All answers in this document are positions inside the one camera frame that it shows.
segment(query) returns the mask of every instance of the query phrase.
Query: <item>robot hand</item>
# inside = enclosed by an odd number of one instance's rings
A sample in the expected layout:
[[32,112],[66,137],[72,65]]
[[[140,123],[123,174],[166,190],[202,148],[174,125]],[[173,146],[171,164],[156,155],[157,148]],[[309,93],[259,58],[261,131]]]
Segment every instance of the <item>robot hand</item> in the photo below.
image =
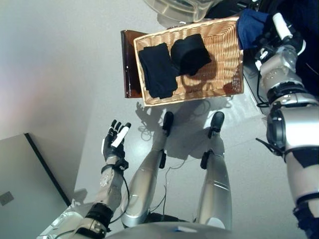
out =
[[117,124],[116,120],[113,120],[108,135],[102,141],[102,155],[104,156],[105,161],[111,156],[117,156],[121,159],[124,159],[124,137],[131,127],[130,123],[126,123],[121,126],[121,122]]

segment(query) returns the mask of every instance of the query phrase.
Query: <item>silver robot leg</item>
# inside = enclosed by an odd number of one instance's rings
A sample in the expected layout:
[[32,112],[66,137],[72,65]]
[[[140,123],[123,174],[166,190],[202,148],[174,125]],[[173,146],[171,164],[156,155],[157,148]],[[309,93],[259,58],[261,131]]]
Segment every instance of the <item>silver robot leg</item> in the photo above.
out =
[[[153,200],[160,163],[165,157],[164,147],[173,122],[173,114],[167,112],[163,120],[163,128],[155,139],[151,151],[146,156],[129,185],[130,204],[121,217],[127,227],[134,227],[145,221]],[[125,210],[127,194],[122,200],[121,209]]]
[[216,112],[213,116],[208,143],[201,167],[206,169],[199,200],[197,223],[231,230],[232,205],[228,173],[224,161],[224,143],[219,136],[224,114]]

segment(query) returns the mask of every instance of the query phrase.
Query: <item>folded black cloth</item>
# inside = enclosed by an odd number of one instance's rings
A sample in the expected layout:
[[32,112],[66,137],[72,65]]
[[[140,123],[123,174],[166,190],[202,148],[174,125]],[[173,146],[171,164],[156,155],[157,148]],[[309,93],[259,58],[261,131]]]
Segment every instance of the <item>folded black cloth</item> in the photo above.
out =
[[146,89],[153,98],[171,97],[177,89],[176,71],[172,67],[167,45],[145,47],[139,52]]
[[170,56],[179,76],[193,76],[201,67],[211,62],[200,34],[177,40],[170,50]]

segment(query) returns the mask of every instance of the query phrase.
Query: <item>wicker basket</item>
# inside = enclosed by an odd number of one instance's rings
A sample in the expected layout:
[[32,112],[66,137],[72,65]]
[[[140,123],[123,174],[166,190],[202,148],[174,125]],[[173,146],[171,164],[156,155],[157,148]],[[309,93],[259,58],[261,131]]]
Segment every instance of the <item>wicker basket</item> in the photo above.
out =
[[[237,20],[238,17],[229,17],[205,21],[136,38],[134,48],[145,106],[243,93],[243,51],[238,45]],[[144,47],[156,46],[163,42],[167,44],[170,51],[176,40],[185,39],[197,33],[201,34],[212,62],[202,67],[194,76],[176,77],[177,90],[173,92],[172,97],[152,98],[146,90],[138,52]]]

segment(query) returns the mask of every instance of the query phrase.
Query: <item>cable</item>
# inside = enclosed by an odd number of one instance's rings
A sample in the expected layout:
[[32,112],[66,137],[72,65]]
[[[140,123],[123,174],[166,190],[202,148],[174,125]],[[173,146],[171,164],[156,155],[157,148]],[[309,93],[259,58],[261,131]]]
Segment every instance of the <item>cable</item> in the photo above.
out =
[[[166,172],[166,174],[165,174],[165,189],[167,188],[167,174],[168,174],[168,172],[169,172],[171,169],[179,169],[179,168],[181,168],[181,167],[185,164],[185,162],[186,162],[186,159],[184,160],[184,162],[183,162],[180,166],[178,166],[178,167],[176,167],[176,168],[172,168],[172,167],[169,167],[169,168],[168,168],[168,170],[167,170],[167,172]],[[167,193],[167,190],[165,191],[165,195],[164,195],[163,219],[164,219],[164,215],[165,215],[166,193]]]
[[60,233],[59,235],[57,235],[57,236],[55,237],[55,239],[58,239],[59,237],[64,236],[64,235],[66,235],[66,234],[68,234],[68,233],[72,233],[72,232],[74,232],[74,230],[70,230],[70,231],[66,231],[66,232]]
[[166,186],[165,186],[165,185],[164,185],[164,188],[165,188],[165,193],[164,193],[163,198],[161,199],[161,201],[159,202],[159,204],[157,204],[157,205],[155,206],[154,209],[150,210],[150,213],[151,213],[151,212],[154,212],[157,208],[159,208],[159,206],[161,205],[161,203],[164,201],[164,198],[166,197],[166,193],[167,193],[167,190],[166,190]]
[[260,72],[258,72],[258,80],[257,80],[257,98],[261,101],[260,103],[257,104],[257,107],[259,108],[267,108],[269,107],[269,104],[266,100],[264,100],[260,95],[259,95],[259,84],[260,84]]
[[114,219],[113,221],[110,221],[109,224],[112,224],[112,223],[116,222],[118,219],[120,219],[124,215],[124,213],[126,213],[126,210],[129,208],[129,205],[130,205],[130,191],[129,191],[128,183],[126,182],[124,175],[121,174],[121,176],[123,178],[126,190],[128,192],[128,203],[126,204],[125,210],[116,219]]

